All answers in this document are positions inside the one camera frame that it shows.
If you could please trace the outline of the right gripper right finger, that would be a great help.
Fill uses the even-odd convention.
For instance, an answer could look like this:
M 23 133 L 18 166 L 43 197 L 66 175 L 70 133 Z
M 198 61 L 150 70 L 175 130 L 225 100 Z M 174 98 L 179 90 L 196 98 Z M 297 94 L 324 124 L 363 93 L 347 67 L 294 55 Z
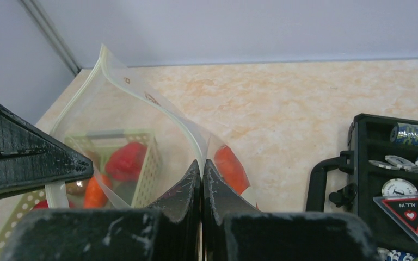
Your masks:
M 345 213 L 266 213 L 238 195 L 211 160 L 202 178 L 208 260 L 379 260 L 368 226 Z

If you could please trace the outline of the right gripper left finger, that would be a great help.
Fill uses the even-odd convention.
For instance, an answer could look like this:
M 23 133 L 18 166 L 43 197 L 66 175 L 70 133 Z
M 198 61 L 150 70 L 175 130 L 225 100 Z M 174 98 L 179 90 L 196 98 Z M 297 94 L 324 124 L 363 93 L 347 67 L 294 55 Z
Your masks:
M 39 209 L 27 214 L 0 260 L 198 260 L 199 166 L 145 208 Z

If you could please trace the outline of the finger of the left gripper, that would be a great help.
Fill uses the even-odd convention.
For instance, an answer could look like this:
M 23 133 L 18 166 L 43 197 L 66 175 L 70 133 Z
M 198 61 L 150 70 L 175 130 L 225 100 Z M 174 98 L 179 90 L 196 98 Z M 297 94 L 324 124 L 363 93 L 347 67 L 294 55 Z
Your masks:
M 0 104 L 0 199 L 92 177 L 93 162 Z

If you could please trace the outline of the orange carrot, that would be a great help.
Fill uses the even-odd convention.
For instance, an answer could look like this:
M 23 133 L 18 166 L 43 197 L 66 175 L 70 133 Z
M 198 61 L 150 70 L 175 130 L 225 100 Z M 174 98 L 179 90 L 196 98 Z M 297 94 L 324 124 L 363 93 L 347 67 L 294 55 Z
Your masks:
M 95 177 L 89 179 L 84 194 L 83 208 L 103 208 L 108 202 L 108 198 Z
M 241 195 L 250 187 L 243 165 L 228 145 L 217 149 L 214 163 L 219 174 L 236 193 Z

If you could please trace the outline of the brown potato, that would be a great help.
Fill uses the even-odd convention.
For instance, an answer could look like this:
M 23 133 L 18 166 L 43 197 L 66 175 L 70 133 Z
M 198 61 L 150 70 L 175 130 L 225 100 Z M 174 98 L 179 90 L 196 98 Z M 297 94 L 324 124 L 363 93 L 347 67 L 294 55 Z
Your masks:
M 68 195 L 83 196 L 87 190 L 88 179 L 68 182 L 65 184 L 66 193 Z

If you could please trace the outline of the green perforated plastic basket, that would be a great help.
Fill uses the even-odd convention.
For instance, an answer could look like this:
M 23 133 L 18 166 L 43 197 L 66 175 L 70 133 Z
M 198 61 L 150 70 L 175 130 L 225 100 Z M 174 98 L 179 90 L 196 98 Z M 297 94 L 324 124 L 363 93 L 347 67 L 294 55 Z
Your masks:
M 135 178 L 112 178 L 113 192 L 133 208 L 145 207 L 152 202 L 152 196 L 161 167 L 161 156 L 154 134 L 150 130 L 116 130 L 73 134 L 65 137 L 65 143 L 76 149 L 89 150 L 100 157 L 99 170 L 104 171 L 115 151 L 129 143 L 145 146 L 145 158 Z M 23 194 L 9 218 L 0 230 L 0 253 L 5 242 L 19 220 L 40 203 L 46 203 L 45 190 Z

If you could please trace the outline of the red bell pepper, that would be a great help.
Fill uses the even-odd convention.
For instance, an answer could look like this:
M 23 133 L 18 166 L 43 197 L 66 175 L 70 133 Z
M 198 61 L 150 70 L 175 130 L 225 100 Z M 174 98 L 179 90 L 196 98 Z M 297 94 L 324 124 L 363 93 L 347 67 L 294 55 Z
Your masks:
M 130 142 L 110 156 L 104 169 L 118 181 L 138 181 L 146 151 L 144 144 Z

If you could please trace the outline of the clear polka dot zip bag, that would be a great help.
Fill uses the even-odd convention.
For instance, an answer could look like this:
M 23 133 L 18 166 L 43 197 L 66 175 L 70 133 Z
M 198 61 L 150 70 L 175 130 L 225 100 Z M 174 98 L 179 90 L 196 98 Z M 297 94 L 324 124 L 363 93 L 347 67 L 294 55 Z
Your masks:
M 139 129 L 152 131 L 161 156 L 152 202 L 173 187 L 192 162 L 198 163 L 200 173 L 203 173 L 208 160 L 215 165 L 215 152 L 227 145 L 215 134 L 185 117 L 168 99 L 117 60 L 106 46 L 102 46 L 94 68 L 58 116 L 50 135 L 67 145 L 65 137 L 68 135 Z M 69 147 L 93 162 L 92 177 L 97 179 L 108 198 L 103 208 L 132 208 L 113 192 L 113 177 L 105 170 L 99 170 L 98 155 Z M 65 184 L 47 185 L 46 193 L 52 208 L 69 205 L 68 201 L 73 202 L 75 207 L 83 208 L 84 195 L 68 195 Z M 251 205 L 256 205 L 251 185 L 240 196 Z

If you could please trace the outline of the red apple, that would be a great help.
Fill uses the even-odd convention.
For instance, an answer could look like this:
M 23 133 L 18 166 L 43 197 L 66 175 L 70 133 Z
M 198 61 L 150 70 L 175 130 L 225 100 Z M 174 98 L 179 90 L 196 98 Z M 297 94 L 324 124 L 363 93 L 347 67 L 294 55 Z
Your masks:
M 69 203 L 69 208 L 74 208 L 75 207 L 75 204 L 73 202 L 68 201 L 68 203 Z M 47 209 L 47 208 L 49 208 L 48 201 L 47 200 L 43 200 L 43 201 L 40 201 L 39 203 L 37 203 L 32 208 L 32 210 L 35 210 L 35 209 Z

